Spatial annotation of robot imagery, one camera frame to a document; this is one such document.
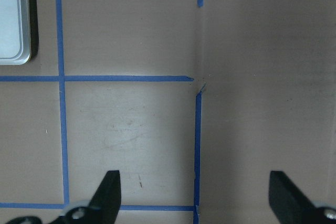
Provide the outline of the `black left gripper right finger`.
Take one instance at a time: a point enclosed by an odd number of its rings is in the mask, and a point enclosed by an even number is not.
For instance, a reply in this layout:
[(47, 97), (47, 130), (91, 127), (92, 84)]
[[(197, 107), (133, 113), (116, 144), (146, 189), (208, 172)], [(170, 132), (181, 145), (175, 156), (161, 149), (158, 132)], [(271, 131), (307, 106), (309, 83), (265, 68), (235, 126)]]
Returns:
[(283, 171), (270, 172), (268, 202), (280, 223), (335, 223), (335, 208), (314, 205)]

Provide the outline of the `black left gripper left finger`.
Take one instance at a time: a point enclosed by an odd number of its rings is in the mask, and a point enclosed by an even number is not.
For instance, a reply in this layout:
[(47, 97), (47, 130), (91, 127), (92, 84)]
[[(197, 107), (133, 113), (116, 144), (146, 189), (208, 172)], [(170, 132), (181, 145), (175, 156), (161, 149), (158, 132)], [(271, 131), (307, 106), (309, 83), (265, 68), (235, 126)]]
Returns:
[(109, 170), (87, 205), (73, 207), (51, 223), (115, 223), (120, 207), (120, 172)]

